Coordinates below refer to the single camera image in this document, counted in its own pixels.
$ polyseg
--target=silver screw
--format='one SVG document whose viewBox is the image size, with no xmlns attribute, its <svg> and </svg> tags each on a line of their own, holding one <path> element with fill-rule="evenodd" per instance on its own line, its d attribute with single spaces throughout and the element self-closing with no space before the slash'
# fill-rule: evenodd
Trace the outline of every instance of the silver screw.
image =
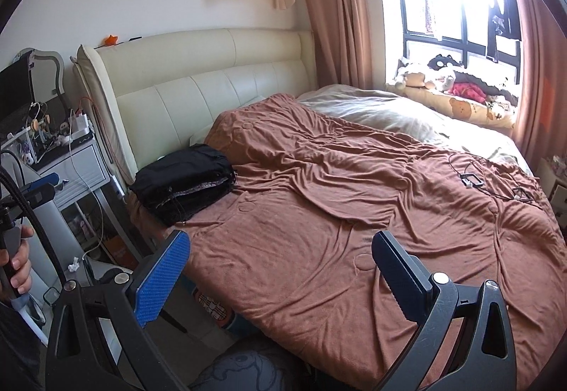
<svg viewBox="0 0 567 391">
<path fill-rule="evenodd" d="M 120 274 L 114 276 L 114 282 L 116 282 L 117 284 L 125 284 L 129 279 L 130 276 L 125 272 L 121 272 Z"/>
<path fill-rule="evenodd" d="M 77 283 L 75 281 L 69 280 L 65 283 L 63 288 L 65 289 L 65 292 L 71 292 L 72 290 L 75 289 L 76 286 L 77 286 Z"/>
<path fill-rule="evenodd" d="M 449 282 L 449 276 L 447 276 L 444 272 L 436 272 L 433 275 L 433 280 L 438 284 L 446 284 Z"/>
</svg>

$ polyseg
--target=person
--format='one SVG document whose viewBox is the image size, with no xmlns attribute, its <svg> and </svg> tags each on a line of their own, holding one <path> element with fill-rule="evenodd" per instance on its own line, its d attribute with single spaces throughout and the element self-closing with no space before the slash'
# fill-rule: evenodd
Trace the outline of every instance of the person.
<svg viewBox="0 0 567 391">
<path fill-rule="evenodd" d="M 16 274 L 10 280 L 20 294 L 32 286 L 29 244 L 33 228 L 22 226 L 22 243 L 12 258 Z M 0 266 L 9 261 L 8 252 L 0 250 Z M 21 316 L 10 306 L 8 287 L 0 286 L 0 389 L 41 391 L 39 383 L 40 342 Z"/>
</svg>

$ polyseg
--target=black hose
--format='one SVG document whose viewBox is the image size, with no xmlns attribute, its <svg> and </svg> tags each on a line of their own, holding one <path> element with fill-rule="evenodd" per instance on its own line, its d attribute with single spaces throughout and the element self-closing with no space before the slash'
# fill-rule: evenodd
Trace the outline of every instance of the black hose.
<svg viewBox="0 0 567 391">
<path fill-rule="evenodd" d="M 26 179 L 24 177 L 24 170 L 22 169 L 22 162 L 18 159 L 18 156 L 16 156 L 12 151 L 10 151 L 9 149 L 3 149 L 2 151 L 0 151 L 0 155 L 2 154 L 9 154 L 10 156 L 12 156 L 14 159 L 16 159 L 16 163 L 18 164 L 18 167 L 20 167 L 20 175 L 22 176 L 22 186 L 24 186 L 26 184 Z"/>
<path fill-rule="evenodd" d="M 22 209 L 24 215 L 28 217 L 29 222 L 31 223 L 31 225 L 35 229 L 36 234 L 39 237 L 41 245 L 43 245 L 43 248 L 45 249 L 45 253 L 51 260 L 51 263 L 55 268 L 55 272 L 57 273 L 57 277 L 59 277 L 59 281 L 61 281 L 61 286 L 63 287 L 67 282 L 67 278 L 65 277 L 63 268 L 59 263 L 55 250 L 53 250 L 53 246 L 51 245 L 47 234 L 45 234 L 45 230 L 39 222 L 38 217 L 36 217 L 35 212 L 29 206 L 28 201 L 26 201 L 24 195 L 19 190 L 18 185 L 15 183 L 15 181 L 13 181 L 10 174 L 2 166 L 0 166 L 0 183 L 6 188 L 16 204 L 18 204 L 18 206 Z"/>
</svg>

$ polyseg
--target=reddish-brown blanket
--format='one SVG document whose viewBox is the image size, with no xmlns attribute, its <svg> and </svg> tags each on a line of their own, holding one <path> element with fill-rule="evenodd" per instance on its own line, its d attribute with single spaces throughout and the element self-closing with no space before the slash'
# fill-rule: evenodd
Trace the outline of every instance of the reddish-brown blanket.
<svg viewBox="0 0 567 391">
<path fill-rule="evenodd" d="M 371 389 L 416 326 L 404 319 L 370 255 L 390 230 L 432 271 L 496 280 L 509 306 L 518 388 L 535 378 L 567 325 L 567 252 L 536 180 L 515 165 L 424 145 L 322 116 L 288 95 L 223 113 L 206 142 L 228 156 L 238 188 L 187 224 L 186 274 L 305 361 Z M 495 193 L 521 186 L 534 205 Z M 167 235 L 135 201 L 142 232 Z M 441 372 L 452 326 L 427 380 Z"/>
</svg>

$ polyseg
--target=white comforter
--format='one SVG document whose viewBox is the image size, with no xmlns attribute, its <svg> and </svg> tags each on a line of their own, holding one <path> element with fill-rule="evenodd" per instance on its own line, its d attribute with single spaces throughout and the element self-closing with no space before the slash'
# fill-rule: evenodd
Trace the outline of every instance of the white comforter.
<svg viewBox="0 0 567 391">
<path fill-rule="evenodd" d="M 422 143 L 465 151 L 493 162 L 512 162 L 528 175 L 528 164 L 514 142 L 494 130 L 443 116 L 389 92 L 332 85 L 301 95 L 308 108 L 379 130 L 405 133 Z"/>
</svg>

